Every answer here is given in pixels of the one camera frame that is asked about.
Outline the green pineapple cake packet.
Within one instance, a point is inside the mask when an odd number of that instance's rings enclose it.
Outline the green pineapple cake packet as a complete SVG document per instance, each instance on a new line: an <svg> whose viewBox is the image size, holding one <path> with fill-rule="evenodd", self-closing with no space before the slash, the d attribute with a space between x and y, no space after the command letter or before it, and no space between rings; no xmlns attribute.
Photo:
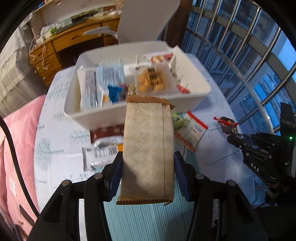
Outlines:
<svg viewBox="0 0 296 241"><path fill-rule="evenodd" d="M171 118L173 121L173 127L175 131L185 128L189 123L189 121L186 118L182 117L177 113L172 113Z"/></svg>

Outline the maroon silver orange packet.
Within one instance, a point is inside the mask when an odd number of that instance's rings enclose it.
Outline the maroon silver orange packet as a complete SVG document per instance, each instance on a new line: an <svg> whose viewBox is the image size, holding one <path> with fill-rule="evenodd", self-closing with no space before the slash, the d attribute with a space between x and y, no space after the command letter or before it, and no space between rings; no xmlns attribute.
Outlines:
<svg viewBox="0 0 296 241"><path fill-rule="evenodd" d="M108 126L90 131L90 147L82 147L83 170L97 170L111 164L123 149L125 125Z"/></svg>

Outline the red white LiPO packet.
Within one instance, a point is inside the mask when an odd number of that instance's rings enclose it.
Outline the red white LiPO packet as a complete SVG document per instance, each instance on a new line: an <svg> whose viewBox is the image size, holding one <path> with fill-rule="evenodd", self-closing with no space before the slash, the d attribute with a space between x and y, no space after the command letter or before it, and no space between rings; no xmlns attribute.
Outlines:
<svg viewBox="0 0 296 241"><path fill-rule="evenodd" d="M190 111L181 116L186 118L189 123L185 128L174 130L175 137L194 152L204 133L208 130L208 126Z"/></svg>

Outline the blue small snack packet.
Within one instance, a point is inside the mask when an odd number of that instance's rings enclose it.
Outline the blue small snack packet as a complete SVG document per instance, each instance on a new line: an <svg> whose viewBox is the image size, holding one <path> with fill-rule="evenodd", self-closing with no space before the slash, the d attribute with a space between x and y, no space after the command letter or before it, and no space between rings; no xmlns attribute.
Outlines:
<svg viewBox="0 0 296 241"><path fill-rule="evenodd" d="M123 91L123 88L121 86L108 86L108 91L109 91L109 99L112 103L116 103L120 101L120 95L121 92Z"/></svg>

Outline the white blue snack packet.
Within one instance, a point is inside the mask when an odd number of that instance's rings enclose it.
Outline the white blue snack packet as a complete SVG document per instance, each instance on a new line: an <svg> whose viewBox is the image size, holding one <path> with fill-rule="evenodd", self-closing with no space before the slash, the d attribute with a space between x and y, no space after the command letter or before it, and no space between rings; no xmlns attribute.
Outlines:
<svg viewBox="0 0 296 241"><path fill-rule="evenodd" d="M125 83L125 73L122 63L81 68L77 71L77 76L80 85L80 109L82 111L113 104L109 99L107 87L110 85L121 86L123 88L123 84Z"/></svg>

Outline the orange crab roe snack bag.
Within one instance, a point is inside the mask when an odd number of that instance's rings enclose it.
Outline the orange crab roe snack bag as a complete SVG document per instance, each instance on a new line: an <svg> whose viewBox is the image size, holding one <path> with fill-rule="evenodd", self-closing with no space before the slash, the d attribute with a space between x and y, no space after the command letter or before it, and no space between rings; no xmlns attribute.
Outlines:
<svg viewBox="0 0 296 241"><path fill-rule="evenodd" d="M142 66L135 73L137 94L165 95L175 91L176 79L167 65Z"/></svg>

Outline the white chair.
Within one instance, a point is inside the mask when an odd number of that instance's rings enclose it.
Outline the white chair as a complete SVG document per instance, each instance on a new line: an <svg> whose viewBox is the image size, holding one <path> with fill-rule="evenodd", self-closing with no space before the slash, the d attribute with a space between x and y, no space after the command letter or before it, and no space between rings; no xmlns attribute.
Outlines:
<svg viewBox="0 0 296 241"><path fill-rule="evenodd" d="M180 6L179 0L129 0L123 3L117 31L98 27L84 35L107 34L120 44L155 41Z"/></svg>

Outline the beige paper snack pack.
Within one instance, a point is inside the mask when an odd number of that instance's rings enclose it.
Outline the beige paper snack pack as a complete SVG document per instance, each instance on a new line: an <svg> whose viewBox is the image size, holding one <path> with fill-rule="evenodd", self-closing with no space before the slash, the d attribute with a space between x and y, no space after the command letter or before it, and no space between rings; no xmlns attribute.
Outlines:
<svg viewBox="0 0 296 241"><path fill-rule="evenodd" d="M174 127L168 100L128 95L118 205L164 203L174 199Z"/></svg>

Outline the wooden desk with drawers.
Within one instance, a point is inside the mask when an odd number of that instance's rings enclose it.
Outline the wooden desk with drawers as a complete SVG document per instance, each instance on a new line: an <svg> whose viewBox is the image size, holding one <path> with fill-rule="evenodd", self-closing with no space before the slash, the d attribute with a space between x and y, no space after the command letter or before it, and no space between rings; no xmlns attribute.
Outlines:
<svg viewBox="0 0 296 241"><path fill-rule="evenodd" d="M110 34L86 35L86 32L98 27L109 27L117 31L120 15L100 16L83 20L42 43L30 48L28 57L35 72L49 86L55 74L76 64L78 57L85 51L117 44Z"/></svg>

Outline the red white snack in bin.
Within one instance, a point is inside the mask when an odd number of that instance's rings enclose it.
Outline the red white snack in bin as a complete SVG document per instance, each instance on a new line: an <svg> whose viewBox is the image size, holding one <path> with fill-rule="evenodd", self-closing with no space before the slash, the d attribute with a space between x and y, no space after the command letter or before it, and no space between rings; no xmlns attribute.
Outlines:
<svg viewBox="0 0 296 241"><path fill-rule="evenodd" d="M174 53L146 54L144 55L144 58L151 63L170 63L174 56Z"/></svg>

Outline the metal window grille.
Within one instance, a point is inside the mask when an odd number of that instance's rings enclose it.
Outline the metal window grille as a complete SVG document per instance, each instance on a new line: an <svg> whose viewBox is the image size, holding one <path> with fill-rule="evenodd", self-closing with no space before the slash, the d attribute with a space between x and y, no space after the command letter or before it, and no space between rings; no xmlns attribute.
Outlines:
<svg viewBox="0 0 296 241"><path fill-rule="evenodd" d="M182 45L212 76L244 133L280 132L295 107L295 49L253 1L191 1Z"/></svg>

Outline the white plastic organizer bin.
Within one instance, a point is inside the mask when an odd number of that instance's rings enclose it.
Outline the white plastic organizer bin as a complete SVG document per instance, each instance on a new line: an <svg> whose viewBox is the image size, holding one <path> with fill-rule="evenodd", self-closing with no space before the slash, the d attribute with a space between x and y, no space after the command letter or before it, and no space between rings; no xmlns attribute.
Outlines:
<svg viewBox="0 0 296 241"><path fill-rule="evenodd" d="M166 89L143 93L136 89L135 95L116 103L101 101L82 107L85 99L85 77L94 80L90 86L102 99L103 87L98 80L101 70L107 76L112 67L123 68L125 84L138 85L148 70L158 70ZM206 81L206 69L200 61L191 61L179 48L171 48L163 41L124 43L84 52L76 63L67 97L64 114L87 130L125 124L128 128L144 125L160 129L172 129L171 113L192 111L210 94Z"/></svg>

